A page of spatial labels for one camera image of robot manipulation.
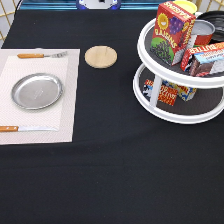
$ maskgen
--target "cardboard box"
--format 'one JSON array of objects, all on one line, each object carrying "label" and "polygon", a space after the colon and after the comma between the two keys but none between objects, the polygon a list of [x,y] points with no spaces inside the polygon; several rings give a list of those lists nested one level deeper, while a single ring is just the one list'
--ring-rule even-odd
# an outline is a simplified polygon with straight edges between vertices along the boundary
[{"label": "cardboard box", "polygon": [[182,60],[196,17],[172,1],[158,7],[151,51],[169,65]]},{"label": "cardboard box", "polygon": [[194,54],[197,54],[200,52],[212,52],[212,51],[217,51],[220,49],[224,49],[224,42],[217,43],[217,44],[210,44],[207,46],[189,48],[184,53],[184,57],[182,59],[180,67],[183,71],[189,71],[193,62]]},{"label": "cardboard box", "polygon": [[194,55],[194,60],[189,71],[191,76],[205,76],[224,71],[224,49],[201,52]]},{"label": "cardboard box", "polygon": [[193,99],[193,97],[197,91],[196,88],[180,86],[175,83],[168,82],[166,80],[163,80],[163,84],[177,90],[177,92],[178,92],[177,95],[184,101]]},{"label": "cardboard box", "polygon": [[[143,95],[151,97],[152,89],[153,89],[153,81],[146,79],[144,88],[143,88]],[[160,93],[158,97],[159,101],[173,106],[176,98],[177,98],[177,90],[161,85],[161,89],[160,89]]]}]

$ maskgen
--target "red box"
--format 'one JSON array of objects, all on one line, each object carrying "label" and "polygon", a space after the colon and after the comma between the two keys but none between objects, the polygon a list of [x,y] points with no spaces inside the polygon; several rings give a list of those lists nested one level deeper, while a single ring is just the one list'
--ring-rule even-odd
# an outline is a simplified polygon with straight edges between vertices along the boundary
[{"label": "red box", "polygon": [[179,63],[191,35],[196,17],[168,1],[159,5],[151,51],[169,65]]},{"label": "red box", "polygon": [[[146,79],[145,85],[148,86],[148,89],[152,90],[153,81]],[[158,96],[159,101],[162,101],[164,103],[167,103],[167,104],[173,106],[176,98],[177,98],[177,90],[176,89],[161,85],[160,93]]]},{"label": "red box", "polygon": [[210,44],[201,47],[189,48],[184,53],[184,57],[182,59],[180,67],[183,71],[189,71],[193,61],[194,54],[199,52],[212,52],[220,49],[224,49],[224,42],[217,44]]}]

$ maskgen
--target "silver plate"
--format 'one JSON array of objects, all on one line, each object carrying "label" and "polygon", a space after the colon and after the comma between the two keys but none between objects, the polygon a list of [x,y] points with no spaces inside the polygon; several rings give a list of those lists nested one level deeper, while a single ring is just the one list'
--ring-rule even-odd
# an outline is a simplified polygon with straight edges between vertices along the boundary
[{"label": "silver plate", "polygon": [[12,100],[24,109],[36,110],[55,103],[63,93],[54,75],[37,73],[20,79],[12,88]]}]

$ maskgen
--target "knife handle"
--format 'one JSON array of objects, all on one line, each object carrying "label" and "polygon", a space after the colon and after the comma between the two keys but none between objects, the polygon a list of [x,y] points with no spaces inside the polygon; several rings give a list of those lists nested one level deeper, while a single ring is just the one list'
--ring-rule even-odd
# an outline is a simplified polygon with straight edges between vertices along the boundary
[{"label": "knife handle", "polygon": [[44,54],[18,54],[18,58],[43,58]]},{"label": "knife handle", "polygon": [[0,126],[0,132],[16,132],[18,129],[18,126]]}]

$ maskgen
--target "round wooden board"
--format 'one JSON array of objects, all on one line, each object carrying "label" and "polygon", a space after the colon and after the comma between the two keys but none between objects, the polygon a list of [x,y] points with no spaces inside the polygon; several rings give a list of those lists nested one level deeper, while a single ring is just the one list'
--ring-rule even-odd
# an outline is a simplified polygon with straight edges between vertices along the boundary
[{"label": "round wooden board", "polygon": [[107,46],[95,46],[86,51],[86,63],[94,68],[108,68],[117,60],[117,53]]}]

